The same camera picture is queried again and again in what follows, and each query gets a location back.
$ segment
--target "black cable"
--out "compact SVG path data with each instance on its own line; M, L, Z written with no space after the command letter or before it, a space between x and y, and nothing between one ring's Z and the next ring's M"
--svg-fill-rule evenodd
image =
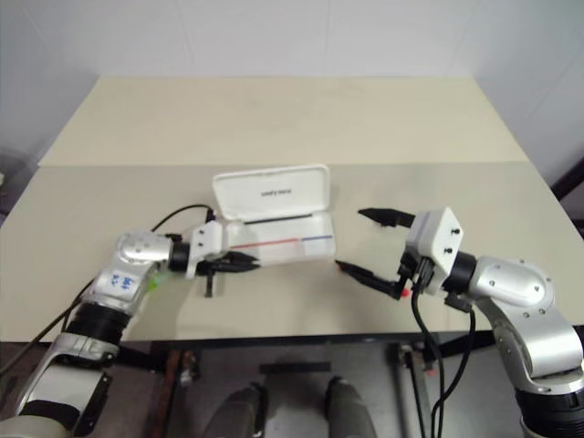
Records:
M414 285L412 287L412 313L413 317L415 318L416 322L418 323L418 327L422 331L424 335L424 339L436 360L438 361L438 373L440 377L440 397L438 399L438 409L440 410L440 416L438 418L438 433L435 434L435 421L434 417L432 417L432 425L431 425L431 436L432 438L442 438L442 429L443 429L443 421L444 421L444 362L442 358L442 353L438 348L438 343L434 339L432 333L428 330L426 325L423 323L422 316L420 315L420 309L418 307L418 299L420 297L420 290Z
M446 399L452 395L456 386L460 382L460 379L463 377L464 369L466 368L466 364L468 363L468 358L471 356L471 352L473 351L473 344L475 344L475 333L476 333L476 315L475 311L471 309L470 311L470 328L468 329L468 343L466 344L466 350L463 353L463 357L460 359L460 365L458 366L458 370L456 374L454 374L454 378L446 392L444 393L443 398L439 399L434 406L432 407L432 419L436 416L436 412L438 411L439 402L446 402Z
M185 205L184 207L181 207L178 210L174 210L172 213L168 214L159 223L157 223L155 226L153 226L150 231L152 231L152 232L157 231L161 226L163 226L164 224L166 224L166 222L169 219L171 219L172 217L174 217L178 213L183 212L184 210L189 210L191 208L206 208L207 209L207 213L213 211L213 208L211 208L206 203L192 203L191 205Z
M192 208L206 208L207 209L207 218L210 218L213 215L213 208L211 208L207 204L204 204L204 203L193 203L193 204L190 204L190 205L185 205L184 207L181 207L181 208L179 208L177 210L174 210L172 213L167 214L162 220L160 220L159 223L157 223L153 228L151 228L150 231L151 232L155 232L161 226L163 226L164 224L166 224L166 222L168 222L169 219L171 219L172 217L174 217L178 213L183 212L185 210L190 210ZM91 283L93 283L93 279L91 279L77 293L77 295L75 296L75 298L73 299L73 301L71 302L71 304L69 305L68 308L66 308L65 310L63 310L63 312L58 317L56 317L55 319L53 319L53 321L51 321L51 323L48 326L46 326L45 328L43 328L43 330L40 333L38 333L38 335L36 335L30 342L28 342L20 351L17 352L17 354L3 368L0 369L0 379L2 379L2 377L4 377L5 374L7 372L9 372L38 342L40 342L40 340L42 338L44 338L45 335L53 327L55 327L56 324L58 324L58 322L61 319L63 320L63 325L62 325L61 331L65 330L65 328L67 327L68 319L69 319L69 317L71 315L71 312L80 303L81 296L87 290L87 288L89 286L91 286Z
M67 324L69 323L69 317L71 316L71 312L77 306L77 304L79 304L81 302L81 296L88 289L88 287L91 286L91 283L93 283L94 279L95 278L91 278L90 281L88 281L88 283L81 290L79 290L79 292L75 295L75 298L73 298L73 302L68 307L68 309L65 313L65 316L63 317L63 324L61 325L61 331L65 331L65 329L67 328Z
M43 328L43 330L38 333L35 338L33 340L31 340L30 342L28 342L20 351L17 352L17 354L8 362L6 363L6 365L4 367L2 367L2 369L0 369L0 379L2 377L5 376L5 374L7 372L9 372L38 342L40 342L40 340L42 338L45 337L45 335L53 328L56 326L56 324L58 324L58 322L65 317L65 315L67 314L67 312L69 312L70 310L72 310L74 307L73 304L71 304L67 309L65 309L63 311L63 313L61 313L58 317L56 317L55 319L53 319L53 321L46 326L45 328Z

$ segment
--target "white wall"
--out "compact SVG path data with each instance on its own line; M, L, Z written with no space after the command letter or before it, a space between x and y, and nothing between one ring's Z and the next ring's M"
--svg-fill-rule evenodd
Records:
M549 183L584 155L582 0L2 0L4 155L42 156L98 74L469 74Z

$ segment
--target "tabletop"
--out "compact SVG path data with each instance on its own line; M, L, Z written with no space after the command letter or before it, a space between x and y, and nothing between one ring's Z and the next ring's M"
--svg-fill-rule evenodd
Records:
M0 230L0 318L4 340L26 340L65 308L110 259L118 235L148 229L187 203L215 205L213 175L241 166L41 167ZM528 162L331 165L336 258L394 278L405 229L381 228L362 207L407 212L453 208L462 250L525 258L552 277L564 315L582 323L579 261L584 245ZM184 232L203 212L173 218ZM170 277L148 296L125 339L224 339L416 332L409 299L394 301L338 271L331 260L218 275ZM467 329L468 317L424 297L433 330ZM487 323L479 319L478 327Z
M471 78L102 78L41 165L526 160Z
M584 245L471 78L101 78L0 228L0 337L36 335L108 263L118 235L187 203L216 205L213 175L317 162L331 169L338 259L393 278L407 230L357 210L449 205L464 251L541 266L560 310L584 322ZM202 220L185 212L163 231ZM216 286L204 298L201 278L169 276L124 338L418 331L408 299L363 287L332 259L220 275ZM438 297L421 307L430 329L467 329Z

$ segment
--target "floor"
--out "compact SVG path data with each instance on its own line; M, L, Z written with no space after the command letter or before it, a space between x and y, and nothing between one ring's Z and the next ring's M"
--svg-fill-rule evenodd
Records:
M10 357L16 347L0 345L2 358ZM41 355L42 349L34 351L0 381L0 418L10 414L26 374ZM446 360L447 381L458 361ZM290 362L328 362L330 371L262 374L259 370L260 365ZM177 385L168 438L199 437L221 402L252 381L263 383L269 393L266 437L325 437L323 397L333 375L348 379L360 392L379 437L420 437L410 374L388 359L388 346L383 343L210 349L203 352L200 367L201 378L190 387ZM112 367L109 374L114 377L109 401L91 436L149 436L162 376L122 366ZM427 375L426 383L435 400L437 376ZM458 390L447 402L443 435L520 438L518 419L513 388L496 350L475 352Z

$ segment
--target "white box lid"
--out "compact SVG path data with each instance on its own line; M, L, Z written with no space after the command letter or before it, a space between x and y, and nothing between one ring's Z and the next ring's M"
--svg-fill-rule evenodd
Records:
M329 208L329 168L315 164L222 173L213 178L213 190L230 221L312 214Z

